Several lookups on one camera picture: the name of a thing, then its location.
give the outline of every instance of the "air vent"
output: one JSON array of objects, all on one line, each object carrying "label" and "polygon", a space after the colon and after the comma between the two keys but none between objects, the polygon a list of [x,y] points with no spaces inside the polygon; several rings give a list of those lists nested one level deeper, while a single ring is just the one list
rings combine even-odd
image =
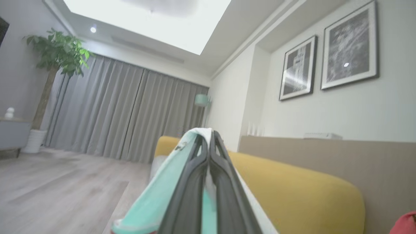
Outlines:
[{"label": "air vent", "polygon": [[138,45],[134,42],[126,41],[126,40],[121,39],[119,37],[111,36],[111,39],[113,40],[113,42],[119,43],[119,44],[127,46],[129,48],[133,48],[133,49],[136,49],[136,50],[141,50],[143,52],[146,52],[146,53],[149,53],[151,55],[158,56],[158,57],[162,57],[162,58],[164,58],[166,60],[170,60],[172,62],[182,63],[182,64],[184,63],[183,59],[176,58],[172,55],[168,55],[166,53],[163,53],[163,52],[160,52],[160,51],[157,51],[157,50],[154,50],[154,49],[142,46],[142,45]]}]

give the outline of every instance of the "black and white picture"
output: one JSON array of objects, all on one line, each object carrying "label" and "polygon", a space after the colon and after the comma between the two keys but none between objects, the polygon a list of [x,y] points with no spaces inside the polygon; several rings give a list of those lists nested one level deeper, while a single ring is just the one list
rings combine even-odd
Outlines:
[{"label": "black and white picture", "polygon": [[325,29],[321,89],[376,77],[377,59],[373,1]]},{"label": "black and white picture", "polygon": [[279,100],[312,93],[317,37],[286,52]]}]

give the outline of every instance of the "white router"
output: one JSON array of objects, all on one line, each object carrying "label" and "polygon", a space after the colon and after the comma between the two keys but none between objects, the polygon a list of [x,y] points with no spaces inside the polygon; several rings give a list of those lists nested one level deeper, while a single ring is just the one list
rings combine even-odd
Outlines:
[{"label": "white router", "polygon": [[327,139],[342,140],[342,136],[330,132],[306,132],[303,134],[304,139]]}]

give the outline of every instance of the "small white statue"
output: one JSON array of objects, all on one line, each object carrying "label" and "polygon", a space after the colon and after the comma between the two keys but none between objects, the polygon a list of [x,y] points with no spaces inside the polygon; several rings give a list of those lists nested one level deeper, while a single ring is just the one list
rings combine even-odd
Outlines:
[{"label": "small white statue", "polygon": [[4,115],[4,118],[12,119],[14,114],[15,114],[15,109],[13,107],[9,107],[6,111],[6,114]]}]

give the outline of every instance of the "plant trunk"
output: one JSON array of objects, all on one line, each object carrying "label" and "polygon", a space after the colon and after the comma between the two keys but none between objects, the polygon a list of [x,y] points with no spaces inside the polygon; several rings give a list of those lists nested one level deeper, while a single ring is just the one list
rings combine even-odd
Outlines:
[{"label": "plant trunk", "polygon": [[40,130],[40,125],[42,124],[43,116],[45,115],[46,106],[48,105],[49,96],[52,90],[52,85],[55,81],[55,76],[58,70],[59,68],[52,67],[49,71],[48,79],[46,80],[46,84],[42,92],[42,97],[40,98],[40,102],[37,106],[36,114],[33,119],[32,129]]}]

